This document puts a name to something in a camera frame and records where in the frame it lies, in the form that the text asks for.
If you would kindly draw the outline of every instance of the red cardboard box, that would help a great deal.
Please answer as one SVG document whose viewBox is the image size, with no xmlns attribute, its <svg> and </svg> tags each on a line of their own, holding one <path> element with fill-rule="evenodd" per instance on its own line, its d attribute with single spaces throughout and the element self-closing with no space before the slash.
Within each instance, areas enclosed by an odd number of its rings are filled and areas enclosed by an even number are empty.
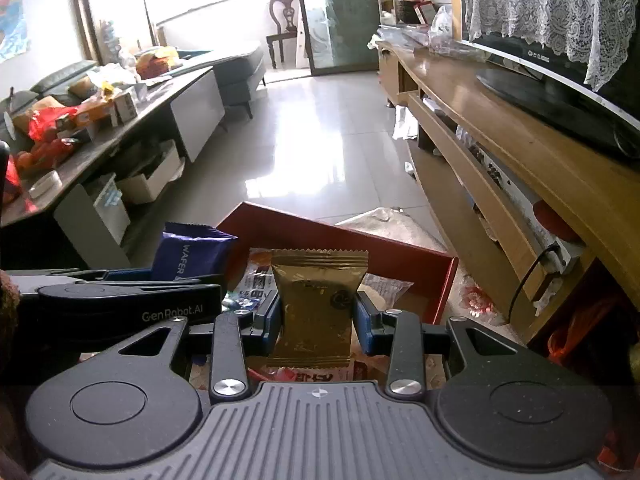
<svg viewBox="0 0 640 480">
<path fill-rule="evenodd" d="M 250 202 L 242 202 L 218 229 L 238 237 L 229 256 L 229 289 L 239 281 L 252 247 L 265 249 L 345 249 L 369 251 L 372 274 L 413 282 L 395 308 L 440 322 L 458 259 L 437 251 L 331 226 Z"/>
</svg>

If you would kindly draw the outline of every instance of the wooden tv cabinet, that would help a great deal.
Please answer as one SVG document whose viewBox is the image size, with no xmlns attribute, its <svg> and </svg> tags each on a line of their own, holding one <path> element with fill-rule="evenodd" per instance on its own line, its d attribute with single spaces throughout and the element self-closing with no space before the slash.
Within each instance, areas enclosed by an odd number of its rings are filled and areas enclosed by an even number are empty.
<svg viewBox="0 0 640 480">
<path fill-rule="evenodd" d="M 415 174 L 447 241 L 476 282 L 507 314 L 520 279 L 543 249 L 524 216 L 446 124 L 426 94 L 474 140 L 498 157 L 580 236 L 586 249 L 550 304 L 537 299 L 554 276 L 538 264 L 518 297 L 511 324 L 527 343 L 557 319 L 575 288 L 601 264 L 640 309 L 640 170 L 602 155 L 485 88 L 484 64 L 395 49 L 382 43 L 380 82 L 389 100 L 408 106 L 442 156 L 408 141 Z M 486 235 L 467 191 L 498 238 Z"/>
</svg>

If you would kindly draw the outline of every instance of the purple wafer packet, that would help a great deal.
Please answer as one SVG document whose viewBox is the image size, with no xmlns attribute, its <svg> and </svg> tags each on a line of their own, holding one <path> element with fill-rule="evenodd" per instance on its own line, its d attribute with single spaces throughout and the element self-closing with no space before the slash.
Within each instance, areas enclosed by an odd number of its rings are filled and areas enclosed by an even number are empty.
<svg viewBox="0 0 640 480">
<path fill-rule="evenodd" d="M 167 222 L 151 267 L 151 279 L 222 274 L 236 238 L 208 225 Z"/>
</svg>

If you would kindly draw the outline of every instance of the lace tv cover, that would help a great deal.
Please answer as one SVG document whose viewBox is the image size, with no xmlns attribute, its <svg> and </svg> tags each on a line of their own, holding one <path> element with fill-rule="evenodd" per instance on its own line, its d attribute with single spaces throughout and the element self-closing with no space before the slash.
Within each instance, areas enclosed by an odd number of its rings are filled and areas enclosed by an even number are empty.
<svg viewBox="0 0 640 480">
<path fill-rule="evenodd" d="M 541 43 L 587 64 L 584 83 L 599 90 L 626 61 L 638 0 L 465 0 L 470 39 L 482 33 Z"/>
</svg>

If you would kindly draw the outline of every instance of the roll of tape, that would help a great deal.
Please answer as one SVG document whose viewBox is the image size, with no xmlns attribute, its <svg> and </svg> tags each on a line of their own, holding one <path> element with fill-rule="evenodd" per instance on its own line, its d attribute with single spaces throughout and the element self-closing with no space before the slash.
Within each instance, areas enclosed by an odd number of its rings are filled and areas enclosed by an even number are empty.
<svg viewBox="0 0 640 480">
<path fill-rule="evenodd" d="M 62 181 L 57 171 L 49 171 L 45 176 L 38 180 L 29 190 L 31 198 L 37 198 L 45 194 L 49 189 L 62 187 Z"/>
</svg>

